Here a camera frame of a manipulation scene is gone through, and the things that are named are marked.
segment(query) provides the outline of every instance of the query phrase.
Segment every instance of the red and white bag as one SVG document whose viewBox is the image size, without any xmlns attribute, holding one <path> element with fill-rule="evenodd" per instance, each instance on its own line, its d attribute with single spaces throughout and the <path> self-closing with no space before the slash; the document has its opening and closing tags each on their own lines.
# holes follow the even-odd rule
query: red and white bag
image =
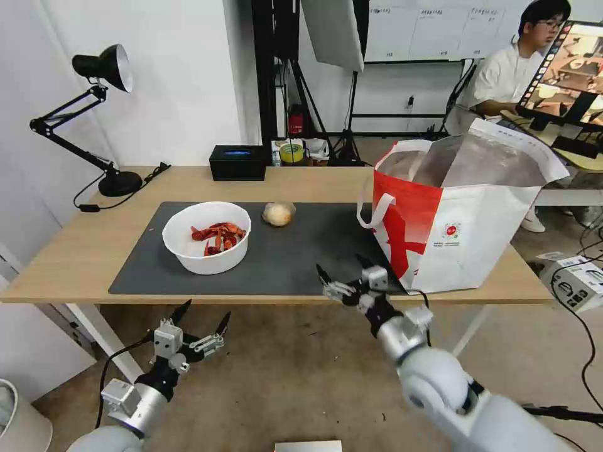
<svg viewBox="0 0 603 452">
<path fill-rule="evenodd" d="M 477 119 L 437 142 L 399 141 L 375 165 L 372 229 L 406 290 L 479 287 L 549 182 L 568 176 L 540 141 Z"/>
</svg>

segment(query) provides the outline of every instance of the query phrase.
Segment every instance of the white shirt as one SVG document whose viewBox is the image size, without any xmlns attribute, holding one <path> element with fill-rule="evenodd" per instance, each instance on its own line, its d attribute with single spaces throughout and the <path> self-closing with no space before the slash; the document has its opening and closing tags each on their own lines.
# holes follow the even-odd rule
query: white shirt
<svg viewBox="0 0 603 452">
<path fill-rule="evenodd" d="M 457 103 L 470 109 L 485 100 L 519 102 L 536 75 L 542 59 L 540 52 L 534 52 L 531 57 L 524 58 L 519 54 L 517 44 L 497 51 L 480 63 Z M 471 122 L 476 117 L 475 114 L 455 108 L 450 120 L 460 121 L 460 130 L 456 132 L 464 133 L 469 130 Z"/>
</svg>

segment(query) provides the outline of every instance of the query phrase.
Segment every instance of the lamp arm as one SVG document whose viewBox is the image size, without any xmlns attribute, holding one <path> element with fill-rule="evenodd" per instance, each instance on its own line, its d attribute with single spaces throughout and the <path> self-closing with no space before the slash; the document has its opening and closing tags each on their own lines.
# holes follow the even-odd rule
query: lamp arm
<svg viewBox="0 0 603 452">
<path fill-rule="evenodd" d="M 59 114 L 61 111 L 64 111 L 66 108 L 69 108 L 71 105 L 74 105 L 75 103 L 79 102 L 82 99 L 85 99 L 90 95 L 96 97 L 96 100 L 91 104 L 88 104 L 75 112 Z M 105 171 L 106 173 L 116 173 L 117 170 L 113 167 L 113 162 L 105 162 L 101 160 L 92 153 L 84 151 L 82 148 L 74 145 L 73 143 L 70 143 L 63 137 L 56 135 L 54 131 L 54 129 L 61 126 L 62 124 L 71 121 L 73 118 L 76 118 L 79 115 L 94 108 L 95 106 L 103 103 L 106 98 L 107 88 L 102 85 L 94 85 L 83 94 L 70 100 L 66 104 L 61 105 L 59 108 L 52 110 L 50 113 L 45 114 L 44 116 L 41 116 L 39 118 L 32 119 L 30 121 L 31 130 L 49 139 L 50 141 L 57 143 L 59 146 L 67 149 L 67 151 L 74 153 L 79 158 L 86 160 L 88 163 L 93 164 L 97 168 L 100 168 L 102 171 Z"/>
</svg>

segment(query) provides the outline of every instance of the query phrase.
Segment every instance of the concrete floor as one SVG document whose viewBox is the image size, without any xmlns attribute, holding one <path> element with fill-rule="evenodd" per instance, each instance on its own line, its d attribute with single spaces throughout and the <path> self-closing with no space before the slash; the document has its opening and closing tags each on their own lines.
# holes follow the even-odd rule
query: concrete floor
<svg viewBox="0 0 603 452">
<path fill-rule="evenodd" d="M 371 140 L 376 156 L 391 142 Z M 540 216 L 547 233 L 520 230 L 514 240 L 525 259 L 554 250 L 577 251 L 580 228 L 571 218 L 555 209 Z M 103 306 L 102 312 L 123 342 L 131 343 L 171 309 L 113 305 Z M 436 345 L 467 310 L 434 309 Z M 226 311 L 194 306 L 183 327 L 204 335 Z M 603 344 L 603 309 L 584 314 L 584 320 Z M 134 353 L 143 368 L 150 353 L 150 346 Z M 582 327 L 567 312 L 553 306 L 508 306 L 494 311 L 460 361 L 488 389 L 519 402 L 596 411 L 580 381 L 589 353 Z M 97 363 L 35 403 L 55 427 L 50 452 L 65 451 L 94 427 L 101 368 Z M 110 377 L 116 374 L 112 370 Z M 603 361 L 596 361 L 588 375 L 592 390 L 603 399 Z M 596 426 L 543 422 L 586 450 L 600 450 L 603 431 Z M 451 450 L 428 421 L 403 405 L 393 367 L 355 311 L 336 304 L 239 306 L 232 308 L 226 348 L 181 379 L 146 451 L 269 452 L 275 442 L 323 439 L 342 440 L 345 452 Z"/>
</svg>

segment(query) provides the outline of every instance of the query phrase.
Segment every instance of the crayfish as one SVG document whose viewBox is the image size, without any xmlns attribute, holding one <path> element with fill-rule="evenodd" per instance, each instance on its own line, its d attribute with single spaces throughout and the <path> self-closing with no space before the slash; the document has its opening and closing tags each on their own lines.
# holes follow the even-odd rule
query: crayfish
<svg viewBox="0 0 603 452">
<path fill-rule="evenodd" d="M 229 250 L 237 244 L 238 240 L 242 240 L 247 233 L 247 231 L 233 223 L 216 223 L 209 228 L 200 230 L 191 226 L 190 230 L 192 231 L 191 238 L 196 242 L 203 242 L 215 237 L 214 246 L 210 246 L 209 241 L 205 244 L 204 256 L 213 256 Z"/>
</svg>

